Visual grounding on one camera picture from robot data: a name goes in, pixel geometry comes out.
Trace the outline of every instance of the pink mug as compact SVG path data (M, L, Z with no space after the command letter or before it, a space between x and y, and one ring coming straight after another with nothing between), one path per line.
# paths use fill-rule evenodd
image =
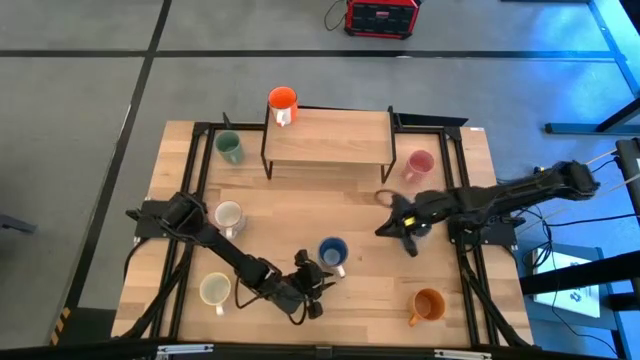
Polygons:
M408 183L417 184L427 176L427 173L433 169L434 165L435 160L433 160L431 154L424 150L417 150L409 156L407 165L400 173L400 176Z

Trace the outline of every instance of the wooden tabletop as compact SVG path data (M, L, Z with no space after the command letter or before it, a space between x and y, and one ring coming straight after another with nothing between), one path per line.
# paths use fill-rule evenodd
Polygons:
M167 200L180 187L193 122L169 122L166 126L148 195ZM260 160L261 131L239 131L246 159L232 166L212 156L204 200L211 210L223 200L238 202L248 216L247 227L234 243L244 252L268 259L284 273L295 270L293 256L307 249L317 257L317 247L327 236L339 236L349 245L345 264L347 277L321 298L325 314L301 326L270 302L259 300L243 310L233 305L233 293L225 304L226 314L217 317L198 295L202 279L223 272L235 280L232 268L213 252L197 248L189 275L179 338L195 341L238 343L333 344L368 346L468 347L460 273L449 243L446 225L436 224L418 242L419 255L410 258L399 240L376 237L373 232L389 216L376 205L373 193L380 189L377 167L358 164L287 163L267 180ZM471 184L495 184L493 166L483 129L463 128L463 145ZM385 188L407 196L426 189L445 189L438 137L396 135L398 163ZM204 139L201 139L200 163ZM401 182L411 152L424 149L433 154L436 166L418 187ZM455 159L453 143L449 144ZM195 189L199 165L191 189ZM454 179L459 185L458 171ZM149 241L131 260L112 334L129 329L157 293L168 241ZM505 249L483 246L493 300L507 321L525 340L531 331L513 258ZM443 319L408 326L407 300L421 288L440 291L446 301ZM240 302L250 298L241 286ZM487 342L484 315L475 301L478 327ZM173 299L166 307L162 334L168 333Z
M265 158L270 161L391 163L386 111L299 109L295 123L278 126L269 112Z

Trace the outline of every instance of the mug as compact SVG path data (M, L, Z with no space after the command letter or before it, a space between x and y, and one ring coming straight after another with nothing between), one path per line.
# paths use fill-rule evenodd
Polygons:
M216 315L224 315L222 303L231 293L231 281L223 273L211 273L200 283L200 298L205 304L216 307Z
M435 160L431 154L424 150L417 150L409 156L400 176L408 183L417 184L425 178L434 165Z
M277 87L269 93L269 107L279 126L289 125L298 114L298 95L290 87Z
M223 131L216 136L215 146L222 158L229 164L237 165L244 160L240 137L233 131Z
M346 276L342 264L347 260L349 248L344 240L337 237L328 237L320 243L318 258L325 266L335 268L341 278Z
M444 298L433 289L422 289L409 298L409 326L421 320L438 320L444 315Z
M233 240L247 224L247 218L242 208L235 201L224 201L218 205L213 213L216 222L224 228L222 234L228 240Z

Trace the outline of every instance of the black floor stripe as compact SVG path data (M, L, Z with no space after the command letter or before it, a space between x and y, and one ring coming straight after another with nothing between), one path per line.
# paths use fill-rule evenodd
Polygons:
M0 58L129 58L143 57L148 50L0 50Z
M76 308L80 302L82 290L84 289L84 284L87 280L89 269L91 268L91 262L98 245L98 240L100 239L102 226L104 225L104 220L107 216L107 210L109 208L109 203L111 202L113 190L118 179L118 174L120 173L122 160L124 159L125 151L127 150L127 145L129 144L129 139L133 130L133 125L135 124L136 115L140 108L142 95L144 94L144 89L147 86L149 74L151 73L151 66L153 65L154 58L150 53L158 48L170 7L171 0L164 0L149 44L149 54L145 57L144 62L142 63L142 69L140 70L136 87L133 91L133 95L131 96L129 110L127 111L127 116L125 117L120 137L116 143L116 147L107 170L107 175L102 184L102 189L84 239L82 253L80 255L80 260L78 261L78 266L73 276L73 280L71 281L69 292L67 293L65 307L73 309Z
M611 31L607 27L600 10L598 10L598 6L596 6L595 1L591 1L589 4L589 10L591 10L591 14L593 15L593 19L596 21L600 32L602 33L602 37L604 37L604 41L607 43L609 50L611 50L615 54L616 64L624 77L624 80L627 82L631 93L637 98L640 97L640 86L638 86L638 82L636 81L631 69L629 69L629 65L627 65L627 59L620 51L618 44L611 35Z
M381 57L498 59L615 59L612 51L430 51L430 50L158 50L160 58Z

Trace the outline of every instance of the white mug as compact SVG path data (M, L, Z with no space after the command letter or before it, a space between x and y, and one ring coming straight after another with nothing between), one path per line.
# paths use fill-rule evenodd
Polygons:
M211 273L200 283L200 298L205 304L215 306L218 316L224 315L222 303L231 293L231 281L223 273Z
M247 224L247 218L242 208L235 201L225 201L218 205L214 212L216 222L222 226L222 234L228 240L233 240Z

